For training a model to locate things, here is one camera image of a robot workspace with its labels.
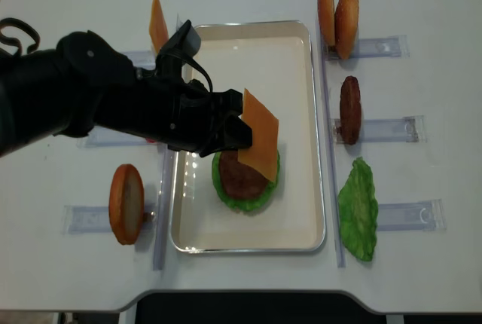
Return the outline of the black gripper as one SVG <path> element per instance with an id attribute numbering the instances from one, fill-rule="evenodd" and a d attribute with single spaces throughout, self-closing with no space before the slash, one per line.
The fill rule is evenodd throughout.
<path id="1" fill-rule="evenodd" d="M 196 79 L 185 83 L 180 77 L 160 78 L 146 69 L 135 70 L 135 77 L 133 135 L 201 157 L 252 146 L 252 129 L 238 118 L 243 113 L 239 91 L 209 92 Z"/>

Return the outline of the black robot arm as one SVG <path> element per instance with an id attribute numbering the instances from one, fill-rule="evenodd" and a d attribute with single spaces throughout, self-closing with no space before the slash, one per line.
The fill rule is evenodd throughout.
<path id="1" fill-rule="evenodd" d="M 94 127 L 162 142 L 207 156 L 248 148 L 243 96 L 216 93 L 209 78 L 185 81 L 196 67 L 185 26 L 161 48 L 152 70 L 139 68 L 94 32 L 74 32 L 53 50 L 4 58 L 1 64 L 1 153 L 49 135 L 86 136 Z"/>

